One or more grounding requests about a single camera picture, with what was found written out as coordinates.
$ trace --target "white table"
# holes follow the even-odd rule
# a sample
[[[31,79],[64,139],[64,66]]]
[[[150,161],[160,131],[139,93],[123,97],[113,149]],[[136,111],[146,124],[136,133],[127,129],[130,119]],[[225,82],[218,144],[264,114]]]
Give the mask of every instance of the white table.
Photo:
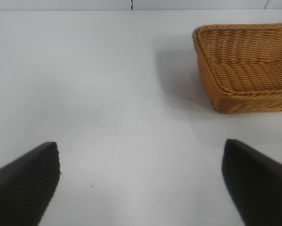
[[[282,10],[0,12],[0,167],[58,142],[41,226],[242,226],[225,140],[282,162],[282,113],[215,112],[191,33],[272,22]]]

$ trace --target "wicker basket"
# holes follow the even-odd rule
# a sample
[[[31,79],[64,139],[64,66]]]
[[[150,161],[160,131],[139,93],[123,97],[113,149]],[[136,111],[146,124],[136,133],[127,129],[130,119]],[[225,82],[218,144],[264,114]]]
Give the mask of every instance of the wicker basket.
[[[217,111],[282,111],[282,24],[206,25],[193,42]]]

